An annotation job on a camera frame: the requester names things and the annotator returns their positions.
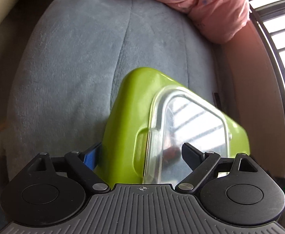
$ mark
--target gray ribbed platform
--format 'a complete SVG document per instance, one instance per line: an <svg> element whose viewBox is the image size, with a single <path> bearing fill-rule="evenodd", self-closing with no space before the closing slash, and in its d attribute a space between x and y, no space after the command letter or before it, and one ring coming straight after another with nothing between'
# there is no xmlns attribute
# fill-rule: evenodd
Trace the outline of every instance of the gray ribbed platform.
<svg viewBox="0 0 285 234"><path fill-rule="evenodd" d="M112 192L93 196L78 216L65 223L44 228L30 228L11 223L1 232L87 233L284 234L285 230L275 222L255 228L226 225L210 217L194 196L176 193L169 185L144 185L144 188L142 185L117 185Z"/></svg>

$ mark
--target green food container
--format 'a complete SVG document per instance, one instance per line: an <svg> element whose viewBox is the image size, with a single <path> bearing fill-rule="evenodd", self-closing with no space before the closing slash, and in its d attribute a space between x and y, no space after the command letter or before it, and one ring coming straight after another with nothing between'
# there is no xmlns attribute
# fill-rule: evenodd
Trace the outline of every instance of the green food container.
<svg viewBox="0 0 285 234"><path fill-rule="evenodd" d="M222 157L249 154L247 134L232 119L161 72L137 68L122 81L95 172L111 187L175 187L191 173L181 157L186 142Z"/></svg>

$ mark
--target clear glass container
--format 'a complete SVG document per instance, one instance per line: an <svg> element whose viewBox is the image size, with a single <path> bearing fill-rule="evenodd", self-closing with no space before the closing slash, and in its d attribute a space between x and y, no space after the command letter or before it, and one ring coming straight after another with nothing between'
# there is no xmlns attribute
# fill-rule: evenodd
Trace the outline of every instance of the clear glass container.
<svg viewBox="0 0 285 234"><path fill-rule="evenodd" d="M222 112L184 87L168 86L151 106L144 184L175 187L192 170L181 156L183 143L202 152L229 155L229 133Z"/></svg>

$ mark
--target gray fleece blanket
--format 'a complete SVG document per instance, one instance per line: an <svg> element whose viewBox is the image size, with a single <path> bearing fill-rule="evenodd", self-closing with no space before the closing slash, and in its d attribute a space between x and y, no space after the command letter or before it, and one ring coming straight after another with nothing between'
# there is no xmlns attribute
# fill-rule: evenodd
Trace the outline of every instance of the gray fleece blanket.
<svg viewBox="0 0 285 234"><path fill-rule="evenodd" d="M122 79L140 66L213 104L213 48L185 15L154 0L55 0L11 89L0 139L9 178L38 152L63 156L101 141Z"/></svg>

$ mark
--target crosshair marking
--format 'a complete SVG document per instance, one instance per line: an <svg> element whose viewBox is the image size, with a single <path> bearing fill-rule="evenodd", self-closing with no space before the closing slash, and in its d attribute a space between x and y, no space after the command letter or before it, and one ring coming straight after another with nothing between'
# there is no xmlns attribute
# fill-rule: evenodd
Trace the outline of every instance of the crosshair marking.
<svg viewBox="0 0 285 234"><path fill-rule="evenodd" d="M140 191L145 191L145 190L147 190L146 187L139 187L138 189L139 189Z"/></svg>

